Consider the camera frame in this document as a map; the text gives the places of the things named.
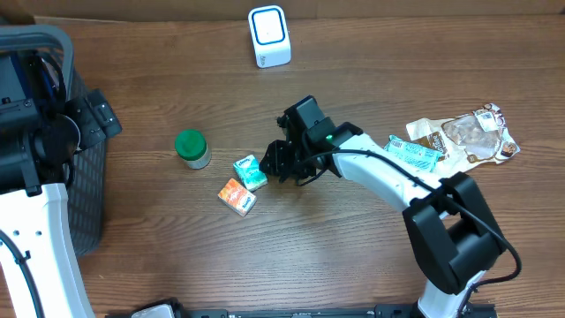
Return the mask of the green lid jar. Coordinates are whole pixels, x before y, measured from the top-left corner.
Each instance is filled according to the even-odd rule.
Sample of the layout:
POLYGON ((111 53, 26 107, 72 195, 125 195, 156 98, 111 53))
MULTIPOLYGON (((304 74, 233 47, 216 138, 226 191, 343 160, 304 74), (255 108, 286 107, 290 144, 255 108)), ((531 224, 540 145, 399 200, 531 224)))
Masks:
POLYGON ((177 155, 194 170, 205 168, 211 161, 211 153, 204 135, 194 129, 182 131, 175 139, 177 155))

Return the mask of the Kleenex tissue pack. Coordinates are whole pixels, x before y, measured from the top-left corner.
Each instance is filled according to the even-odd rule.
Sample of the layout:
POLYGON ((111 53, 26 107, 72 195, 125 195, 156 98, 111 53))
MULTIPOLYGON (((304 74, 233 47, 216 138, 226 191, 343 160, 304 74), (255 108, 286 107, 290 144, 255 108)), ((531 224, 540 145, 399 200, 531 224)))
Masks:
POLYGON ((245 188, 250 192, 268 183, 267 175, 260 170, 260 163, 254 155, 248 155, 235 161, 233 167, 245 188))

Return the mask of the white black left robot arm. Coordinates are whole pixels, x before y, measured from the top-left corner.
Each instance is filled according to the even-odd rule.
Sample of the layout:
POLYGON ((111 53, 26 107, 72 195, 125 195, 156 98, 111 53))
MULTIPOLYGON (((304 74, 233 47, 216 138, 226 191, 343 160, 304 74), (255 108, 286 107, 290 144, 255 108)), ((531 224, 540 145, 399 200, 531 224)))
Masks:
POLYGON ((78 256, 99 241, 107 141, 99 90, 39 49, 1 53, 1 270, 19 317, 90 317, 78 256))

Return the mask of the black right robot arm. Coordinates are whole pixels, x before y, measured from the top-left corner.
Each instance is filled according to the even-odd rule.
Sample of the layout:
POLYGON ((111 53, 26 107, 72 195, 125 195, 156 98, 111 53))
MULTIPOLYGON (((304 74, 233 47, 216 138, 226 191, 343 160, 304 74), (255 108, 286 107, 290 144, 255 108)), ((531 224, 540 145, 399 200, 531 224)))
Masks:
POLYGON ((403 215, 427 282, 413 305, 378 305, 377 317, 494 317, 474 305, 484 274, 509 249, 476 182, 457 172, 439 178, 400 161, 358 126, 335 125, 308 95, 277 119, 284 137, 267 147, 260 169, 306 185, 329 171, 362 185, 403 215))

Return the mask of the orange tissue pack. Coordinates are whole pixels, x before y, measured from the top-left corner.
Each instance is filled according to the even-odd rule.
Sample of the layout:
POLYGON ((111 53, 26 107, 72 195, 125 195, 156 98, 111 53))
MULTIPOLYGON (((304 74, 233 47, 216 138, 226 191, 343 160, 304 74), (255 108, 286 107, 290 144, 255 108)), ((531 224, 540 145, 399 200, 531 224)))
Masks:
POLYGON ((251 211, 257 201, 257 197, 234 178, 226 183, 218 193, 218 198, 242 217, 251 211))

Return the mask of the clear dried mushroom bag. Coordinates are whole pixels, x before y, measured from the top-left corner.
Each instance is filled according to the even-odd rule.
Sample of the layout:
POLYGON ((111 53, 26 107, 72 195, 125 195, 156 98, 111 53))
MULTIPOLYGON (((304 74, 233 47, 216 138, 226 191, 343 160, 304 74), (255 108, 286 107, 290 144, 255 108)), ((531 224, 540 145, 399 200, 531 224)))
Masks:
POLYGON ((494 103, 449 120, 441 129, 463 151, 469 163, 499 163, 520 152, 509 134, 501 108, 494 103))

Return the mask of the teal packet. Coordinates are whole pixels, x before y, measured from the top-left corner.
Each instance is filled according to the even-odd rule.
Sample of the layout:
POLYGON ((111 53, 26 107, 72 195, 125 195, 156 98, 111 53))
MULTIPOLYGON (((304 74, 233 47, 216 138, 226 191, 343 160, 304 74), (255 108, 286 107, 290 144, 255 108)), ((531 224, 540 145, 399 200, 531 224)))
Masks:
POLYGON ((427 172, 431 172, 442 157, 438 150, 402 140, 395 135, 389 136, 384 149, 405 163, 427 172))

